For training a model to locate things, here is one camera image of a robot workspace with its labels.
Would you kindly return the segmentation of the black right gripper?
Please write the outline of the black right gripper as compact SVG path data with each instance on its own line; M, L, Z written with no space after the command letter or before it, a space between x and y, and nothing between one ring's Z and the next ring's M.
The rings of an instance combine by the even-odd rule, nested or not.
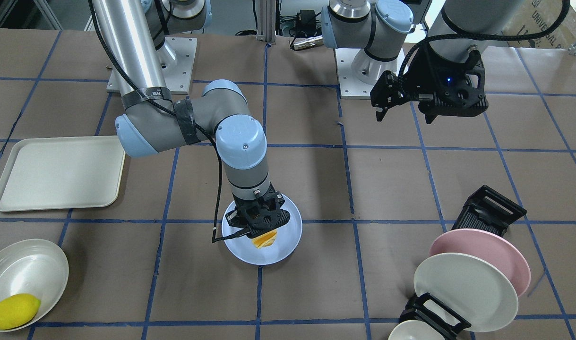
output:
M255 191L255 199L245 200L234 196L235 207L225 214L230 227L238 230L228 238L247 236L255 238L276 230L290 221L290 213L282 209L285 198L270 185L266 192Z

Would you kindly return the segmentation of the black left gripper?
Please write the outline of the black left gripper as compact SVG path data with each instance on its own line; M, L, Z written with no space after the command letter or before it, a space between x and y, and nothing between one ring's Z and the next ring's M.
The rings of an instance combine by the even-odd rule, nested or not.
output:
M418 102L418 110L430 125L437 116L474 118L485 112L485 69L481 54L472 48L462 63L442 58L429 45L421 47L413 56L404 74L403 91L399 77L384 71L370 91L370 105L381 122L394 106Z

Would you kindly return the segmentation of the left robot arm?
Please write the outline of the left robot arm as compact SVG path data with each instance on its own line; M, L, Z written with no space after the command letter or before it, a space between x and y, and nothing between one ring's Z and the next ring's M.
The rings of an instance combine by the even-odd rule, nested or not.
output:
M428 30L396 66L406 36L417 21L409 1L331 0L321 10L328 48L356 48L360 78L372 84L370 103L381 122L394 106L417 102L431 124L438 116L474 118L489 107L482 53L489 41L532 40L554 32L566 18L563 0L557 18L538 32L502 35L523 5L521 0L446 0Z

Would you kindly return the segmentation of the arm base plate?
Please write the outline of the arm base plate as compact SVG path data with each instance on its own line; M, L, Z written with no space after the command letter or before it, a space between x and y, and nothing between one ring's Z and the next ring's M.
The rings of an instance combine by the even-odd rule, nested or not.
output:
M126 95L136 87L165 88L165 94L188 94L197 49L194 37L160 35L156 48L149 32L102 31L106 55L112 57L108 91Z
M370 58L363 48L335 49L336 71L342 99L369 99L370 92L383 72L398 73L405 53L401 49L397 58L380 62Z

